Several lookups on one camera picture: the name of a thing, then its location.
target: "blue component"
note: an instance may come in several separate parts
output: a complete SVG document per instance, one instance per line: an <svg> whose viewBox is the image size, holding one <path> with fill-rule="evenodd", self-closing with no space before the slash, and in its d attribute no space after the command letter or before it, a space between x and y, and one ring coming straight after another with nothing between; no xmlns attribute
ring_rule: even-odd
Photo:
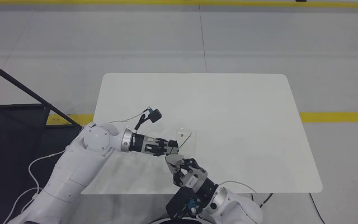
<svg viewBox="0 0 358 224"><path fill-rule="evenodd" d="M190 199L186 205L188 206L189 209L196 207L195 201L193 199Z"/></svg>

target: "floor seam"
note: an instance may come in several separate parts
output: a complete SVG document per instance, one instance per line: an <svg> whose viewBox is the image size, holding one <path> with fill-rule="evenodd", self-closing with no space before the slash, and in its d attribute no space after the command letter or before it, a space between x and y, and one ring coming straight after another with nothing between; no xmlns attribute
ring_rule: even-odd
<svg viewBox="0 0 358 224"><path fill-rule="evenodd" d="M2 65L2 68L1 68L1 69L4 69L4 68L5 68L5 65L6 65L7 61L10 59L10 57L11 57L11 55L12 55L12 52L15 50L17 43L20 41L20 39L21 39L21 37L22 37L22 35L23 35L23 32L25 32L27 26L28 26L29 23L30 23L30 20L31 20L32 17L34 16L34 13L35 13L35 12L33 11L32 14L31 14L31 16L30 16L30 18L29 18L29 20L27 21L25 27L22 29L22 31L21 31L21 33L20 33L20 36L18 37L18 39L16 40L15 44L13 45L13 48L11 49L11 51L10 51L9 55L7 56L7 58L6 58L5 62L4 62L4 64Z"/></svg>
<svg viewBox="0 0 358 224"><path fill-rule="evenodd" d="M203 51L204 51L205 72L208 72L208 69L206 68L206 55L205 55L205 45L204 45L204 33L202 32L202 22L201 22L201 9L200 9L200 5L199 5L199 16L200 16L202 49L203 49Z"/></svg>

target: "metal bolt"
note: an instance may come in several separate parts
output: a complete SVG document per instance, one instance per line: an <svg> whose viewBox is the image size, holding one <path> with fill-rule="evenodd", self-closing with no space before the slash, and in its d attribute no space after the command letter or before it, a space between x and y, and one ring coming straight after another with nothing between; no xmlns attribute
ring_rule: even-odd
<svg viewBox="0 0 358 224"><path fill-rule="evenodd" d="M195 213L196 213L196 208L192 207L192 208L190 209L190 211L191 211L191 213L195 214Z"/></svg>

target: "white cable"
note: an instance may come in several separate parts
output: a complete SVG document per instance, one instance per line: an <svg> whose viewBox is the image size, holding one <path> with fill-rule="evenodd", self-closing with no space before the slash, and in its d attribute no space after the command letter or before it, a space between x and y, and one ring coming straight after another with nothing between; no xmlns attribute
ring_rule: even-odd
<svg viewBox="0 0 358 224"><path fill-rule="evenodd" d="M31 166L32 166L32 164L34 164L36 161L42 160L43 158L53 157L53 156L56 156L56 155L58 155L58 154L61 154L61 153L65 152L65 151L66 151L66 150L61 151L61 152L58 152L58 153L53 153L53 154L51 154L51 155L44 156L44 157L41 157L41 158L37 158L37 159L33 160L32 163L30 163L30 165L29 165L29 174L30 174L30 176L33 178L34 182L36 183L36 186L37 186L36 194L39 194L40 185L39 185L39 182L36 180L36 178L34 177L34 175L33 175L32 172L31 172Z"/></svg>
<svg viewBox="0 0 358 224"><path fill-rule="evenodd" d="M27 206L29 206L34 200L31 199L27 204L25 204L25 206L22 207L21 213L24 212L24 210L27 208Z"/></svg>
<svg viewBox="0 0 358 224"><path fill-rule="evenodd" d="M234 181L234 180L227 180L227 181L222 182L220 185L223 185L225 183L236 183L236 184L244 185L245 187L250 188L253 192L255 192L257 194L257 192L247 184L244 184L244 183L241 183L241 182L238 182L238 181Z"/></svg>
<svg viewBox="0 0 358 224"><path fill-rule="evenodd" d="M144 112L141 112L140 114L138 114L138 115L136 115L136 116L134 116L134 117L125 119L125 120L114 120L114 121L112 121L112 122L109 122L109 124L110 124L110 123L114 123L114 122L127 122L128 120L132 120L132 119L134 119L134 118L136 118L136 117L142 115L143 113L144 113Z"/></svg>
<svg viewBox="0 0 358 224"><path fill-rule="evenodd" d="M16 204L17 204L17 201L18 201L24 194L26 194L27 192L29 192L29 191L31 191L31 190L34 190L34 189L37 189L37 188L31 188L31 189L29 189L29 190L25 190L22 194L20 194L20 196L16 199L15 203L13 204L12 209L11 209L11 211L10 211L10 214L9 214L8 217L5 219L5 221L3 222L3 224L5 224L5 223L8 221L8 219L11 217L11 214L13 213L13 210L15 209L15 206L16 206Z"/></svg>

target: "transparent object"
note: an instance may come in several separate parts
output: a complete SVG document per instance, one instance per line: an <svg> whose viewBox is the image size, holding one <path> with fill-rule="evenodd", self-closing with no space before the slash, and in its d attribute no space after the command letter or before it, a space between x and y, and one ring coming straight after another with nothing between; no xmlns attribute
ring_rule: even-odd
<svg viewBox="0 0 358 224"><path fill-rule="evenodd" d="M195 157L197 130L177 128L175 140L179 145L179 154L184 158Z"/></svg>

